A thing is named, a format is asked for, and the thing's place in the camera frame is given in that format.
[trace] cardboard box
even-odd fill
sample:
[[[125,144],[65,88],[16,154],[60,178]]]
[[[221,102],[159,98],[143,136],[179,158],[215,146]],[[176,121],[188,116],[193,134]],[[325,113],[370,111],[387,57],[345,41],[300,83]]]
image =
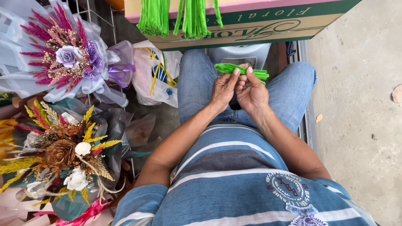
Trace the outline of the cardboard box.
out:
[[[173,35],[180,0],[170,0],[169,36],[146,37],[164,51],[306,40],[313,38],[360,1],[219,0],[224,25],[220,28],[213,0],[205,0],[207,27],[212,34],[203,39],[186,40],[181,27],[177,36]],[[125,17],[134,26],[139,22],[140,14],[141,1],[125,0]]]

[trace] forearm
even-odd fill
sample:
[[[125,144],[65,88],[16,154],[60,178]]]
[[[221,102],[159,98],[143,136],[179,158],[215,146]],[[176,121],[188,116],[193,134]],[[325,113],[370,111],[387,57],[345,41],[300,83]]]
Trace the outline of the forearm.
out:
[[[154,183],[168,187],[172,170],[218,113],[208,104],[163,139],[145,162],[134,187]]]
[[[328,171],[315,152],[296,134],[289,130],[267,107],[252,120],[263,133],[266,140],[279,153],[289,171],[304,177],[331,179]]]

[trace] hand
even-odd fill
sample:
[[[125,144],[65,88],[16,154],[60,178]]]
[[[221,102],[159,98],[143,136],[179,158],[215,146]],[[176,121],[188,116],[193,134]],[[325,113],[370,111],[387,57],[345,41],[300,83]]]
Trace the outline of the hand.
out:
[[[213,82],[212,95],[209,104],[214,106],[217,114],[228,108],[229,101],[233,97],[234,86],[240,76],[240,70],[235,68],[232,74],[223,74]]]
[[[251,118],[269,110],[268,90],[255,76],[251,67],[248,67],[246,75],[240,76],[236,85],[236,95],[240,106]]]

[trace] jeans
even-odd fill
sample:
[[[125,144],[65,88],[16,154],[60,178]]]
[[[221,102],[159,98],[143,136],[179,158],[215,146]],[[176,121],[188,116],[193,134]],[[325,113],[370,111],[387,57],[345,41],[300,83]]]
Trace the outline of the jeans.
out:
[[[203,51],[192,49],[184,53],[180,62],[178,83],[180,123],[191,118],[209,102],[215,78],[217,73],[214,64]],[[282,123],[294,133],[303,119],[317,79],[316,70],[311,64],[295,62],[285,67],[265,86],[269,92],[269,106]],[[217,121],[257,128],[243,109],[232,110],[229,106],[212,120]]]

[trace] brown wooden rose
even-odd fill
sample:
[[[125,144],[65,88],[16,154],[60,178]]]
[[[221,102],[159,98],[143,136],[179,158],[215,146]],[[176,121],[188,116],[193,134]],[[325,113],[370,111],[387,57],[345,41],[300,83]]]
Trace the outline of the brown wooden rose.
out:
[[[58,140],[52,143],[46,149],[46,162],[52,166],[65,168],[74,160],[75,146],[76,144],[69,140]]]

